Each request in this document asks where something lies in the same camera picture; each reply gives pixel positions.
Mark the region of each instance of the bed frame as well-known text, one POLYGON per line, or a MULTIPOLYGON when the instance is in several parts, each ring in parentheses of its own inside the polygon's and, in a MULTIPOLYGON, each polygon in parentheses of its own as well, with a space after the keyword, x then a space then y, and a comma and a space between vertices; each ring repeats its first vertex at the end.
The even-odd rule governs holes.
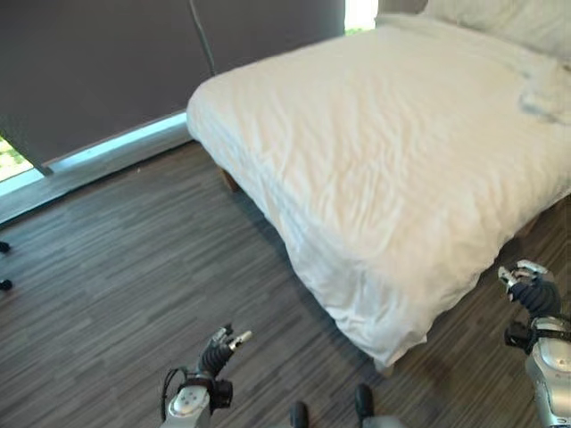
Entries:
MULTIPOLYGON (((222 180, 224 180, 224 184, 226 184, 227 188, 230 189, 232 193, 239 192, 241 190, 240 185, 226 170, 219 167, 219 171, 220 174, 222 175, 222 180)), ((552 207, 548 208, 548 210, 550 210, 551 208, 553 208, 554 210, 563 210, 566 199, 568 198, 563 198, 562 200, 555 202, 555 204, 552 207)), ((541 213, 538 214, 532 220, 530 220, 525 226, 519 229, 519 231, 515 234, 514 237, 521 239, 528 236, 531 233, 531 231, 534 229, 535 223, 537 223, 537 220, 539 220, 540 216, 541 213)))

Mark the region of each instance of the white duvet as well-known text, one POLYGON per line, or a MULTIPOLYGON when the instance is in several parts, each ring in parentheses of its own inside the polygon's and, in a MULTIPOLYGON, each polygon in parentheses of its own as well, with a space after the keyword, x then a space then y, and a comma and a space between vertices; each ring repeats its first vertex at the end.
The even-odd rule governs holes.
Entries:
POLYGON ((570 128, 520 105, 550 64, 387 17, 207 81, 188 126, 277 228, 339 329, 390 366, 571 191, 570 128))

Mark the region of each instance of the gray roller blind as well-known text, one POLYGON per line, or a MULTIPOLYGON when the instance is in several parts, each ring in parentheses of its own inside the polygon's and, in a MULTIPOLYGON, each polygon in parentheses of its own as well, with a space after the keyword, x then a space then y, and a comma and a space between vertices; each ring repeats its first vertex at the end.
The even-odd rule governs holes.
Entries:
POLYGON ((218 71, 344 33, 345 0, 195 0, 218 71))
MULTIPOLYGON (((0 4, 0 134, 35 163, 184 109, 208 78, 186 0, 0 4)), ((343 34, 344 0, 196 5, 221 70, 343 34)))
POLYGON ((185 107, 208 77, 185 0, 3 7, 0 133, 44 163, 185 107))

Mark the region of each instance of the laminate flooring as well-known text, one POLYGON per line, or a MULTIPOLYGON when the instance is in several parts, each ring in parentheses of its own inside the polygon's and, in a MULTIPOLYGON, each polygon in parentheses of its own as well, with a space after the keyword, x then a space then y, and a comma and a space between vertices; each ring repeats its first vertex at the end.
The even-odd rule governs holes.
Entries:
POLYGON ((542 215, 384 380, 295 276, 276 230, 231 194, 198 144, 91 185, 0 232, 0 427, 153 428, 166 371, 192 365, 228 321, 254 338, 223 375, 233 407, 212 428, 287 421, 302 399, 315 427, 357 426, 352 393, 410 428, 538 427, 523 352, 503 345, 522 316, 497 263, 548 266, 569 309, 569 206, 542 215))

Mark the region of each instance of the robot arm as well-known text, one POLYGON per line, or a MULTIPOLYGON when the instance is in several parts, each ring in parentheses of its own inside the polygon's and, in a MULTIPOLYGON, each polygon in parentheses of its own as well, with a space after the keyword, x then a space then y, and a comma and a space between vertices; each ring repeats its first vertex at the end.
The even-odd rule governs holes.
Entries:
POLYGON ((534 382, 535 401, 545 427, 571 427, 571 322, 561 314, 561 298, 553 274, 520 260, 500 280, 512 301, 529 312, 528 325, 512 323, 505 333, 509 346, 529 355, 525 368, 534 382))
POLYGON ((233 388, 229 381, 219 381, 220 371, 238 347, 252 337, 246 332, 232 338, 232 327, 227 325, 212 336, 198 360, 195 372, 189 374, 185 367, 171 370, 163 388, 161 428, 208 428, 211 414, 217 408, 230 407, 233 388), (172 376, 180 370, 185 381, 178 387, 175 398, 165 408, 166 391, 172 376))

